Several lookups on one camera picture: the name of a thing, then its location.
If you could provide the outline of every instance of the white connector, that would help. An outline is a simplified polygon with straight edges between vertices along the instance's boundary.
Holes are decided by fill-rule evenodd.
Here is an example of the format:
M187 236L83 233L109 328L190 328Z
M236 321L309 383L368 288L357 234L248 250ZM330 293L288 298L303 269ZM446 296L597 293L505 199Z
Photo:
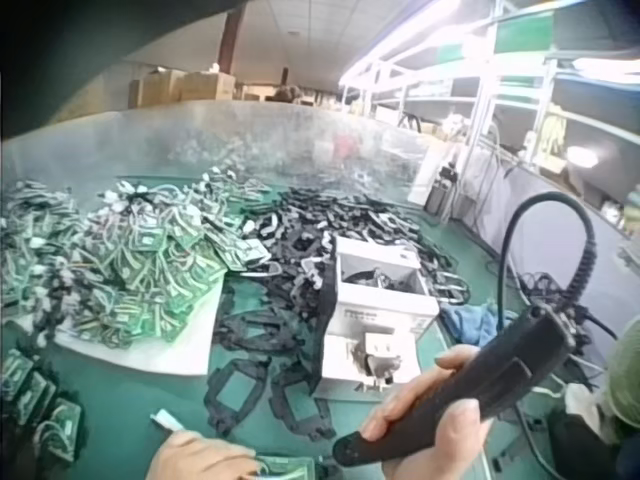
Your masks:
M158 410L158 413L151 415L151 420L156 422L165 430L170 432L177 432L178 430L185 430L184 426L175 419L173 415L167 412L164 408Z

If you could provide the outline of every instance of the pile of circuit boards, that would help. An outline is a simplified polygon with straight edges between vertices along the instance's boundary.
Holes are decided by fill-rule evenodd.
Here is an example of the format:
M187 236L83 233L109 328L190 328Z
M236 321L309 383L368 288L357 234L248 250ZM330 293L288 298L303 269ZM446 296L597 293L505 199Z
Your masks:
M19 182L2 219L2 305L17 308L39 344L60 328L114 348L172 342L227 269L268 259L227 209L266 191L214 168L184 190L121 181L81 215L68 192Z
M4 469L25 449L36 458L69 464L84 443L83 411L74 396L62 391L55 372L39 357L10 350L2 364L2 453Z

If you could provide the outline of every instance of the person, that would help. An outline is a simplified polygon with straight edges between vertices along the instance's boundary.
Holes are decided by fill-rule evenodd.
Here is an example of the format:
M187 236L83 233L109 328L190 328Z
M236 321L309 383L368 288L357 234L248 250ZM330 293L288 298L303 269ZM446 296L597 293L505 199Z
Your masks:
M436 358L436 366L398 390L374 409L360 428L361 435L375 441L394 421L428 397L478 352L477 347L458 345ZM387 480L456 480L481 452L490 421L480 421L478 401L460 400L445 411L432 448L382 464ZM206 439L189 431L176 432L160 447L146 480L236 480L253 478L260 465L256 452L223 440Z

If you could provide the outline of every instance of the coiled cable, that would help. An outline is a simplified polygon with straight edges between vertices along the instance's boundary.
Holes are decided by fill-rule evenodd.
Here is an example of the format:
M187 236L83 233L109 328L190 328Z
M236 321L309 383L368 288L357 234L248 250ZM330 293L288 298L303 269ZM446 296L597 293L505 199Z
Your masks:
M573 277L569 282L569 286L567 286L567 289L562 293L562 301L560 301L556 306L557 312L562 312L569 306L578 303L580 297L582 296L582 293L587 287L587 283L589 281L589 278L591 277L591 273L593 272L597 257L595 232L593 229L593 223L591 223L591 219L589 218L589 215L585 211L584 207L580 205L577 200L562 192L545 192L528 198L527 200L522 202L522 204L520 204L520 206L516 209L513 216L511 217L511 220L507 225L507 231L504 235L504 241L502 242L502 251L500 252L500 267L498 269L498 331L501 331L504 328L504 283L507 273L509 247L511 246L513 234L516 230L516 226L518 225L518 221L520 220L520 218L522 218L525 212L534 205L543 202L563 203L564 205L571 208L574 212L576 212L578 217L580 217L580 220L584 225L585 233L587 235L584 249L582 251L582 256L580 257L580 262L578 263L578 268L573 274Z

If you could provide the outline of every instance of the blue cloth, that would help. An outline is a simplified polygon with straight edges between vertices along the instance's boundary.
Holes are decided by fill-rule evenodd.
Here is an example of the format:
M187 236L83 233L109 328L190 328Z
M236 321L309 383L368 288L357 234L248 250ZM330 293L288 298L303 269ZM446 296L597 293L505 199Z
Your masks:
M493 302L479 306L443 305L440 310L449 331L459 343L484 347L496 336L498 307ZM507 326L517 315L506 311L504 317Z

